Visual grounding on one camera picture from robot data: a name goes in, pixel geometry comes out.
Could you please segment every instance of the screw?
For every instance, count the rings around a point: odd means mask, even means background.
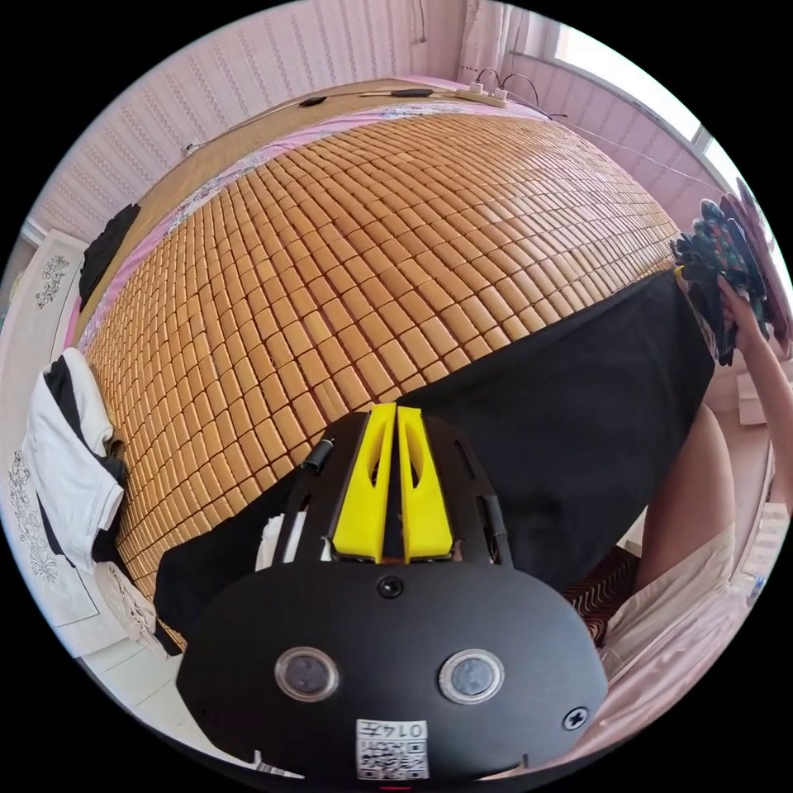
[[[586,724],[589,719],[589,710],[586,708],[573,708],[563,719],[562,726],[571,733]]]
[[[405,590],[405,585],[396,576],[386,576],[378,581],[378,595],[391,600],[399,597]]]

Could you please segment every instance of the pink wallpaper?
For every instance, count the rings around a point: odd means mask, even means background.
[[[375,78],[457,74],[464,0],[300,0],[254,14],[179,51],[83,133],[32,220],[94,239],[182,158],[292,97]]]
[[[185,145],[210,140],[268,107],[374,78],[423,74],[455,80],[466,6],[465,0],[300,0],[206,36],[106,109],[56,169],[30,217],[44,230],[90,241],[181,160]],[[718,198],[696,158],[627,102],[532,59],[508,56],[505,68],[504,74],[523,73],[534,82],[544,110],[565,112],[576,131],[594,133],[582,132],[644,185],[681,228],[690,228],[703,197]],[[510,81],[510,89],[531,97],[524,81]]]

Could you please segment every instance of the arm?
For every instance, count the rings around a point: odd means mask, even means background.
[[[790,515],[793,513],[793,388],[773,350],[762,337],[749,304],[722,279],[719,286],[723,296],[724,322],[735,322],[738,326],[736,346],[746,361],[766,417],[776,461],[774,489]]]

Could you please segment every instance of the power strip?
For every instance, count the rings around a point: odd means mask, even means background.
[[[482,105],[490,105],[491,107],[506,107],[505,99],[497,99],[486,93],[476,93],[468,88],[458,88],[454,92],[454,96],[460,99],[467,99],[470,102],[479,102]]]

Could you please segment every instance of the black cloth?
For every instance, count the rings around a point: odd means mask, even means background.
[[[124,207],[108,221],[105,230],[85,249],[83,266],[80,269],[80,311],[97,288],[110,262],[118,253],[121,243],[140,212],[137,204]]]
[[[499,497],[515,567],[564,593],[651,501],[714,368],[667,271],[397,402],[468,438]],[[262,530],[284,511],[296,473],[164,554],[154,605],[188,642],[209,600],[254,570]]]
[[[50,389],[50,393],[55,400],[55,404],[58,406],[58,408],[60,408],[61,413],[66,419],[66,423],[69,425],[69,428],[72,430],[72,432],[74,432],[75,436],[79,438],[80,443],[82,443],[86,449],[88,449],[88,451],[93,454],[93,457],[97,460],[97,462],[99,462],[100,465],[105,468],[105,470],[119,483],[122,488],[125,487],[127,469],[124,461],[115,457],[103,457],[99,454],[96,454],[88,447],[88,444],[85,442],[83,430],[80,426],[80,414],[77,408],[77,400],[74,396],[72,374],[69,371],[69,366],[63,356],[58,358],[58,360],[52,364],[50,371],[44,375],[44,382]],[[124,560],[121,558],[121,555],[118,553],[118,548],[116,546],[118,533],[121,531],[121,515],[123,513],[125,504],[126,492],[121,501],[121,505],[116,511],[113,521],[111,522],[108,529],[101,530],[97,534],[97,538],[93,541],[93,546],[91,547],[91,558],[94,562],[111,562],[115,564],[119,570],[121,570],[121,572],[131,581],[132,577],[130,572],[125,565]],[[68,556],[66,556],[63,549],[60,547],[58,538],[55,537],[55,532],[52,530],[52,524],[50,523],[50,519],[47,517],[41,501],[39,501],[39,510],[41,512],[41,523],[44,526],[44,533],[52,553],[54,553],[56,556],[64,557],[66,561],[72,567],[74,567],[72,561]],[[181,654],[182,651],[179,649],[178,645],[165,632],[163,626],[159,622],[157,622],[155,627],[154,637],[160,642],[160,644],[163,645],[165,652],[168,653],[168,655]]]

